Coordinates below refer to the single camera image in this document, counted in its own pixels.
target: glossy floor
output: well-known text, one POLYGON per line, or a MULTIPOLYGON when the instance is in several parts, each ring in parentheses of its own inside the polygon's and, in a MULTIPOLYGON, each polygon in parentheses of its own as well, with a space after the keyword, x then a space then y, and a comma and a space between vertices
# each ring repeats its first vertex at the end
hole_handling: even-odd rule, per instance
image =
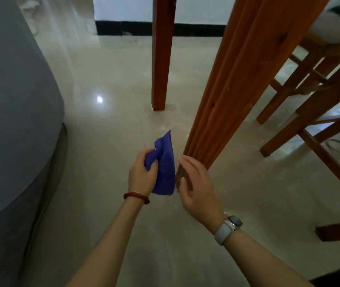
MULTIPOLYGON (((151 38, 98 37, 92 16, 91 0, 42 0, 29 20, 65 101, 68 156, 21 286, 67 282, 123 202, 138 151, 172 130, 174 154, 182 154, 220 43, 173 39, 166 110, 153 112, 151 38)), ((285 80, 293 68, 286 62, 277 78, 285 80)), ((271 157, 259 153, 307 98, 289 98, 260 126, 255 118, 274 94, 265 91, 209 173, 243 229, 312 278, 340 267, 340 242, 323 243, 314 233, 317 225, 340 222, 340 181, 298 137, 271 157)), ((119 287, 248 285, 225 249, 182 209, 177 192, 150 199, 134 226, 119 287)))

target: black baseboard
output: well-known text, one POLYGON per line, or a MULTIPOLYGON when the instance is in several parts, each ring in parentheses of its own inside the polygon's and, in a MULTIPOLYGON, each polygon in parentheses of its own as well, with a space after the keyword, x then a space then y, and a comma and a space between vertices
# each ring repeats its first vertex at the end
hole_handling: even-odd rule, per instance
MULTIPOLYGON (((151 22, 96 21, 98 35, 151 36, 151 22)), ((226 25, 174 24, 174 36, 222 37, 226 25)))

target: smartwatch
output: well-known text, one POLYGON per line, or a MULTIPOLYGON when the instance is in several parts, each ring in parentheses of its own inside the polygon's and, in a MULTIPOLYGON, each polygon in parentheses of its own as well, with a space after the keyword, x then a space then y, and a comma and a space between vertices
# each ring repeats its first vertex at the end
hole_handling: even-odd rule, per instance
POLYGON ((220 226, 214 238, 220 246, 223 245, 227 237, 236 230, 239 230, 243 222, 236 216, 230 216, 220 226))

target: bracelet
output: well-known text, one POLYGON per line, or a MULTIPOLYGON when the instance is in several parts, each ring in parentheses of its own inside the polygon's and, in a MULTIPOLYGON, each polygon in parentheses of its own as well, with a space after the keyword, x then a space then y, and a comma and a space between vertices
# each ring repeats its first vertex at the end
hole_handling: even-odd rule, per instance
POLYGON ((135 191, 130 192, 130 193, 125 193, 123 195, 123 198, 127 199, 129 196, 132 196, 132 197, 135 197, 135 198, 140 198, 145 202, 145 204, 150 203, 150 200, 148 199, 148 197, 146 195, 141 194, 141 193, 136 193, 135 191))

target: blue cloth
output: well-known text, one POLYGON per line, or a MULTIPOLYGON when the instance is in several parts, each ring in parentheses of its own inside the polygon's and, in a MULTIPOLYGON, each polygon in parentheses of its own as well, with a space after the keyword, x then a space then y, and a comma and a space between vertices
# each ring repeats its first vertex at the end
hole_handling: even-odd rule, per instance
POLYGON ((158 175, 153 193, 159 195, 172 195, 175 188, 175 164, 170 131, 155 143, 155 150, 146 155, 144 165, 149 171, 151 164, 158 160, 158 175))

